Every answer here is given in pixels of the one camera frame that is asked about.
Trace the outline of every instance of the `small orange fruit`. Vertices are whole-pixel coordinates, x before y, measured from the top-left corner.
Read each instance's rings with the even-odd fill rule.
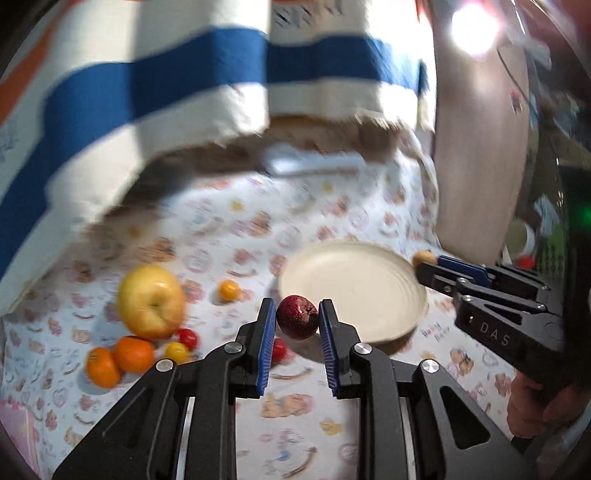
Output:
[[[156,361],[156,347],[138,337],[122,337],[113,347],[113,357],[124,372],[144,374]]]
[[[95,385],[113,388],[121,381],[121,371],[111,352],[104,347],[93,348],[86,357],[86,373]]]
[[[233,280],[220,282],[218,293],[223,301],[235,301],[240,295],[240,285]]]

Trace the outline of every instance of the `human hand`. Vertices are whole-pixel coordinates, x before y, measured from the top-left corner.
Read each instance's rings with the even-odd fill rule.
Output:
[[[571,385],[561,391],[546,407],[534,398],[542,386],[521,372],[511,382],[507,407],[507,423],[511,433],[520,438],[532,438],[549,424],[564,424],[577,418],[591,399],[591,389],[581,390]]]

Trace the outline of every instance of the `ceramic plate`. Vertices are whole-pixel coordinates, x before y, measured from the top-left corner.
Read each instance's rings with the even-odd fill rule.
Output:
[[[402,256],[375,244],[334,241],[291,257],[279,279],[281,298],[301,295],[318,305],[331,299],[339,321],[362,342],[386,342],[416,327],[427,292]]]

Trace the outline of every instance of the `green light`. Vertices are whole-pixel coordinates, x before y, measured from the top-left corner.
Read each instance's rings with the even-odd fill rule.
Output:
[[[581,210],[581,226],[591,228],[591,206],[585,206]]]

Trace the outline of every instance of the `yellow cherry tomato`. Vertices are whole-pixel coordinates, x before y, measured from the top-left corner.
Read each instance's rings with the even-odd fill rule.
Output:
[[[240,295],[240,285],[233,280],[220,282],[218,293],[223,301],[235,301]]]
[[[189,358],[189,349],[181,342],[170,342],[164,351],[164,358],[170,358],[181,365]]]

